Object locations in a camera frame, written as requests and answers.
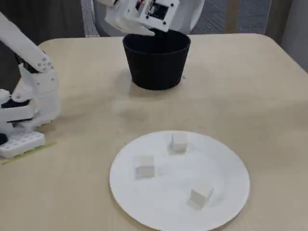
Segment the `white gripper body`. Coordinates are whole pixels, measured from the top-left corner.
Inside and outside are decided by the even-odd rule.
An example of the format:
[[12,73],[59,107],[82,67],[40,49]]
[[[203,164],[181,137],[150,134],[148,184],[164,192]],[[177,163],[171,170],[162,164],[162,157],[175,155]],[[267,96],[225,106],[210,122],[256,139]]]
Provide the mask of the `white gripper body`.
[[143,0],[99,0],[106,9],[122,9],[122,21],[130,20],[143,24],[141,20]]

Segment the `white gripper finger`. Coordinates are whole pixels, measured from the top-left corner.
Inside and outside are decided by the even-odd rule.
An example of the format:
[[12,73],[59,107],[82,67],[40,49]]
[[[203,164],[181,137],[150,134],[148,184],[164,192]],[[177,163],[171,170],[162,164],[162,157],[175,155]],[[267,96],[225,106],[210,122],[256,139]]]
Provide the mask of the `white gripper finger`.
[[122,9],[106,9],[105,21],[118,30],[125,30],[122,22],[123,12]]
[[136,34],[142,36],[154,36],[155,33],[138,22],[126,20],[120,23],[122,31],[128,34]]

